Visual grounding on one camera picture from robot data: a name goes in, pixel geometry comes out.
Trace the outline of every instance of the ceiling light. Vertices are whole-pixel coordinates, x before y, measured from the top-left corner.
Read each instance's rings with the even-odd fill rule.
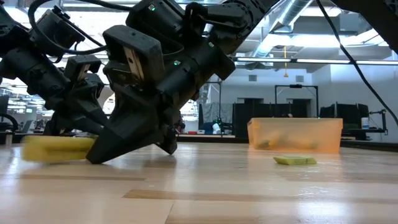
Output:
[[[8,109],[25,109],[25,106],[8,106]]]
[[[358,65],[398,65],[398,61],[383,61],[383,60],[358,60]]]
[[[239,62],[290,62],[291,59],[288,58],[249,58],[240,57],[236,58]]]
[[[337,7],[325,7],[326,12],[330,17],[335,17],[340,15],[341,9]],[[322,11],[319,7],[307,7],[300,16],[320,16],[323,17]]]
[[[349,63],[349,60],[328,60],[328,59],[297,59],[297,63],[327,63],[327,64],[342,64],[342,63]]]

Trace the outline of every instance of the sponge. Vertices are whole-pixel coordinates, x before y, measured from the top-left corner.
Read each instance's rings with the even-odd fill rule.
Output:
[[[94,141],[92,138],[26,136],[22,148],[22,159],[36,162],[85,159]]]
[[[317,163],[314,158],[308,156],[281,156],[274,157],[274,160],[283,165],[306,165]]]

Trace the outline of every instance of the orange plastic bin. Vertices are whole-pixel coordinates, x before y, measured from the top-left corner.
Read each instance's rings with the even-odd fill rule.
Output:
[[[343,120],[338,118],[252,118],[250,146],[305,153],[339,153]]]

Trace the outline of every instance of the cable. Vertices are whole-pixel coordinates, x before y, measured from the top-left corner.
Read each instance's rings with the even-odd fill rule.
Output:
[[[84,32],[81,28],[79,28],[78,26],[76,26],[74,23],[70,22],[69,19],[62,17],[62,20],[65,21],[67,24],[69,24],[70,26],[72,26],[75,30],[79,31],[79,33],[81,33],[83,36],[87,37],[87,39],[91,40],[92,43],[102,47],[103,44],[99,43],[96,39],[92,38],[92,36],[88,35],[86,32]]]
[[[327,14],[325,8],[323,7],[322,3],[320,0],[316,0],[316,2],[318,3],[318,6],[320,8],[320,10],[322,11],[322,14],[325,16],[325,19],[328,21],[330,28],[333,31],[333,34],[335,35],[337,41],[340,43],[340,49],[344,52],[344,54],[348,57],[348,59],[350,60],[350,62],[354,65],[356,71],[359,73],[359,76],[361,77],[362,81],[365,83],[365,85],[369,88],[369,90],[373,93],[373,95],[379,100],[379,102],[381,103],[381,105],[383,105],[383,107],[385,107],[385,109],[391,114],[392,118],[394,119],[394,121],[396,122],[396,124],[398,125],[398,118],[397,116],[394,114],[394,112],[390,109],[390,107],[388,107],[386,105],[386,103],[384,102],[384,100],[379,96],[379,94],[374,90],[374,88],[371,86],[371,84],[367,81],[367,79],[365,78],[365,76],[363,75],[361,69],[359,68],[358,64],[356,63],[355,59],[348,53],[348,51],[346,50],[346,48],[343,46],[343,44],[341,44],[340,41],[340,37],[338,36],[338,32],[336,30],[335,25],[333,25],[333,22],[331,21],[329,15]]]
[[[317,97],[308,87],[305,87],[313,96]]]
[[[369,119],[376,125],[377,128],[380,128],[377,123],[369,116]]]
[[[36,33],[41,35],[47,42],[51,43],[53,45],[53,47],[58,48],[58,49],[64,51],[65,53],[68,53],[68,54],[88,55],[88,54],[95,54],[95,53],[98,53],[98,52],[106,50],[106,46],[101,46],[101,47],[98,47],[96,49],[84,50],[84,51],[70,50],[70,49],[67,49],[65,47],[62,47],[61,45],[58,45],[57,43],[52,41],[50,38],[48,38],[37,27],[37,23],[36,23],[36,20],[35,20],[35,12],[41,5],[43,5],[44,3],[49,2],[49,1],[51,1],[51,0],[36,0],[29,6],[29,10],[27,12],[27,15],[28,15],[28,18],[29,18],[29,23],[32,26],[32,29]],[[127,7],[127,6],[118,6],[118,5],[111,4],[111,3],[108,3],[108,2],[103,2],[103,1],[100,1],[100,0],[79,0],[79,1],[92,3],[92,4],[97,4],[97,5],[100,5],[100,6],[103,6],[103,7],[108,7],[108,8],[111,8],[111,9],[117,9],[117,10],[122,10],[122,11],[130,11],[130,9],[131,9],[130,7]]]

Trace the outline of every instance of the wall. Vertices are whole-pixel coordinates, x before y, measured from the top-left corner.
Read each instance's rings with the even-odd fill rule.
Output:
[[[288,77],[284,77],[285,70],[253,70],[237,69],[221,86],[221,103],[241,103],[238,98],[262,98],[264,103],[275,103],[275,85],[298,84],[296,75],[303,75],[301,85],[312,85],[312,74],[304,69],[288,69]],[[257,75],[256,82],[249,82],[249,75]],[[290,89],[278,87],[278,103],[287,103],[288,99],[310,99],[312,116],[315,116],[315,89]],[[219,102],[218,97],[211,97],[209,103]]]
[[[395,113],[398,113],[396,92],[398,86],[397,67],[395,66],[360,66],[364,76],[380,97]],[[362,103],[370,111],[379,111],[383,106],[363,83],[352,65],[328,65],[313,74],[313,84],[320,86],[320,106],[339,103]],[[371,115],[371,126],[382,127],[381,116]],[[398,142],[398,127],[390,114],[386,115],[389,135],[368,134],[374,141]]]
[[[98,98],[98,103],[101,107],[104,106],[105,101],[113,94],[113,91],[111,90],[111,88],[109,86],[105,86],[102,91],[101,94],[99,95]]]
[[[199,128],[199,120],[196,121],[184,121],[185,123],[185,132],[189,131],[198,131]]]
[[[209,85],[206,103],[219,102],[220,100],[220,86],[217,83]]]

